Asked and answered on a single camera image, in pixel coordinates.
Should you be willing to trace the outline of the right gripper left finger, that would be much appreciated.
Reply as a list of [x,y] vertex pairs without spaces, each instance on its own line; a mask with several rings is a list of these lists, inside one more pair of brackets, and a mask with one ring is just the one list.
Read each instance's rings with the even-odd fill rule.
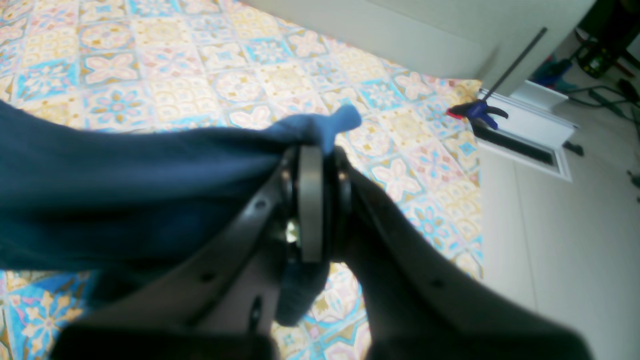
[[276,360],[284,269],[325,259],[323,152],[285,152],[231,223],[162,278],[67,326],[55,360]]

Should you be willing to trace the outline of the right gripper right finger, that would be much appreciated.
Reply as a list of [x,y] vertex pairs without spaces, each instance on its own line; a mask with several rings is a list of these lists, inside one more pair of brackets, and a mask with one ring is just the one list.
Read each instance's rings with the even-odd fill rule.
[[362,287],[368,360],[590,360],[575,331],[473,280],[436,251],[378,185],[336,147],[330,260]]

